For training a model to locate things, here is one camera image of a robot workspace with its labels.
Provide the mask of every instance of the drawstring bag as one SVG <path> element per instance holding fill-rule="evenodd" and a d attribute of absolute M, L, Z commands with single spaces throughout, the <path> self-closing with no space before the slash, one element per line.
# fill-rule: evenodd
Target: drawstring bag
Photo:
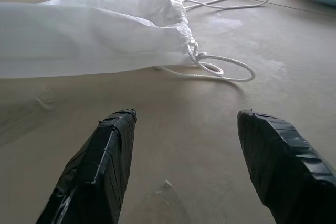
<path fill-rule="evenodd" d="M 183 77 L 252 80 L 255 74 L 248 65 L 197 52 L 184 1 L 0 3 L 0 78 L 115 73 L 193 63 L 212 76 L 185 75 L 160 68 Z M 251 76 L 225 78 L 221 68 L 202 62 L 204 59 L 240 65 Z"/>

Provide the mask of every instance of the black tape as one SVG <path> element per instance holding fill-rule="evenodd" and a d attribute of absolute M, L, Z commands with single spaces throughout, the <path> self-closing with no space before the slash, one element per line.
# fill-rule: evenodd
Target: black tape
<path fill-rule="evenodd" d="M 116 224 L 130 175 L 134 110 L 111 114 L 66 165 L 38 224 Z"/>
<path fill-rule="evenodd" d="M 238 133 L 251 181 L 278 224 L 336 223 L 336 176 L 293 125 L 240 111 Z"/>

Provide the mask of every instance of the gray surface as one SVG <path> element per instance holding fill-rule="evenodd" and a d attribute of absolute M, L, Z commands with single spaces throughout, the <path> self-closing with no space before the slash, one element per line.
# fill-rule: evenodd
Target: gray surface
<path fill-rule="evenodd" d="M 184 80 L 151 68 L 0 80 L 2 223 L 34 223 L 97 121 L 127 107 L 137 109 L 139 120 L 121 223 L 274 223 L 240 149 L 241 109 L 293 123 L 336 166 L 335 18 L 267 5 L 198 8 L 188 19 L 202 51 L 242 60 L 257 78 L 240 84 Z M 229 76 L 246 74 L 219 65 Z M 166 179 L 173 188 L 155 194 Z"/>

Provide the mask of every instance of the white rope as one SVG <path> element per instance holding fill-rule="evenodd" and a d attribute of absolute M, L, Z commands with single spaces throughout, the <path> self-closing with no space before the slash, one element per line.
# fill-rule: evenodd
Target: white rope
<path fill-rule="evenodd" d="M 265 3 L 267 3 L 269 0 L 265 0 L 262 3 L 255 4 L 255 5 L 242 5 L 242 6 L 231 6 L 231 7 L 222 7 L 222 6 L 210 5 L 210 4 L 218 3 L 218 2 L 221 2 L 221 1 L 224 1 L 224 0 L 212 0 L 212 1 L 205 2 L 205 3 L 200 2 L 200 1 L 196 1 L 196 0 L 186 0 L 186 1 L 197 3 L 196 5 L 186 7 L 185 8 L 186 10 L 190 10 L 190 9 L 197 8 L 197 7 L 200 7 L 200 6 L 207 6 L 207 7 L 210 7 L 210 8 L 221 9 L 221 10 L 230 10 L 230 9 L 243 9 L 243 8 L 259 7 L 259 6 L 262 6 Z M 172 73 L 176 76 L 183 77 L 183 78 L 200 78 L 200 79 L 213 79 L 213 80 L 245 82 L 245 81 L 251 81 L 256 77 L 253 69 L 245 63 L 242 63 L 238 60 L 223 57 L 223 56 L 208 55 L 205 52 L 201 52 L 201 53 L 198 54 L 197 53 L 197 48 L 198 48 L 197 43 L 189 43 L 187 45 L 187 51 L 188 51 L 189 57 L 191 58 L 191 60 L 194 62 L 195 65 L 197 65 L 199 68 L 205 70 L 206 72 L 212 74 L 212 76 L 205 75 L 205 74 L 178 73 L 178 72 L 175 72 L 175 71 L 173 71 L 173 70 L 171 70 L 167 67 L 164 67 L 164 66 L 161 66 L 159 68 L 163 69 L 163 70 L 165 70 L 169 73 Z M 221 60 L 221 61 L 225 61 L 225 62 L 229 62 L 229 63 L 235 64 L 235 65 L 241 66 L 241 67 L 247 69 L 250 72 L 251 76 L 249 78 L 223 77 L 224 72 L 220 67 L 218 67 L 214 64 L 208 63 L 208 62 L 200 62 L 200 60 L 204 60 L 204 59 Z"/>
<path fill-rule="evenodd" d="M 194 46 L 193 51 L 191 51 L 190 45 Z M 197 43 L 190 43 L 190 45 L 187 45 L 187 48 L 188 48 L 188 54 L 189 54 L 191 60 L 195 63 L 195 65 L 202 68 L 206 72 L 212 74 L 212 76 L 205 75 L 205 74 L 178 73 L 178 72 L 175 72 L 175 71 L 173 71 L 173 70 L 171 70 L 167 67 L 164 67 L 164 66 L 160 66 L 158 68 L 162 69 L 162 70 L 165 70 L 169 73 L 172 73 L 176 76 L 182 77 L 182 78 L 199 78 L 199 79 L 213 79 L 213 80 L 222 80 L 222 81 L 246 82 L 246 81 L 251 81 L 256 77 L 253 69 L 249 65 L 247 65 L 245 63 L 242 63 L 241 61 L 230 59 L 230 58 L 223 57 L 223 56 L 208 55 L 205 52 L 201 52 L 201 53 L 198 54 L 197 53 Z M 221 61 L 225 61 L 225 62 L 229 62 L 229 63 L 235 64 L 235 65 L 241 66 L 241 67 L 247 69 L 250 72 L 251 76 L 249 78 L 223 77 L 222 75 L 224 74 L 224 72 L 220 67 L 218 67 L 214 64 L 208 63 L 208 62 L 200 62 L 200 60 L 204 60 L 204 59 L 221 60 Z"/>
<path fill-rule="evenodd" d="M 208 1 L 208 2 L 205 2 L 205 3 L 200 2 L 200 1 L 196 1 L 196 0 L 186 0 L 186 1 L 197 3 L 197 5 L 192 5 L 192 6 L 186 7 L 185 8 L 186 10 L 190 10 L 190 9 L 200 7 L 200 6 L 207 6 L 207 7 L 210 7 L 210 8 L 221 9 L 221 10 L 233 10 L 233 9 L 244 9 L 244 8 L 259 7 L 259 6 L 265 5 L 269 0 L 265 0 L 261 3 L 259 3 L 259 4 L 255 4 L 255 5 L 238 5 L 238 6 L 229 6 L 229 7 L 210 5 L 210 4 L 218 3 L 218 2 L 221 2 L 221 1 L 224 1 L 224 0 L 211 0 L 211 1 Z"/>

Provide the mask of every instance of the tan table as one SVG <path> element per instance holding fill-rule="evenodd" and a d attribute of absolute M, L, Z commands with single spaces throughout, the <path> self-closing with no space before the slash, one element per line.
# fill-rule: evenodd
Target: tan table
<path fill-rule="evenodd" d="M 236 115 L 242 109 L 292 122 L 336 166 L 334 17 L 270 4 L 198 8 L 188 19 L 202 51 L 241 60 L 257 78 L 185 80 L 150 68 L 0 80 L 1 223 L 34 223 L 98 120 L 123 108 L 136 109 L 139 120 L 120 223 L 274 223 L 240 148 Z M 229 76 L 246 74 L 219 65 Z M 169 202 L 155 194 L 166 179 L 173 185 Z"/>

